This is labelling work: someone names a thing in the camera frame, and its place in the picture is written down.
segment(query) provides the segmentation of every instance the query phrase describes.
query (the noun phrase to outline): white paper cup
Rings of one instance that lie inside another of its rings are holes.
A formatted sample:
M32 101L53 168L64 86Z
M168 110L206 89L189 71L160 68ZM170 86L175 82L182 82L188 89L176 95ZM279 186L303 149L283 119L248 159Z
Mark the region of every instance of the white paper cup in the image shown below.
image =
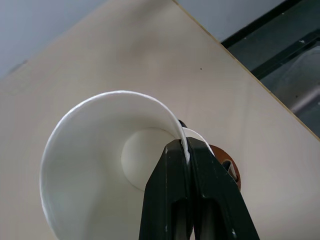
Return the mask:
M43 153L40 195L59 240L137 240L146 183L166 144L184 131L158 100L114 91L71 109Z

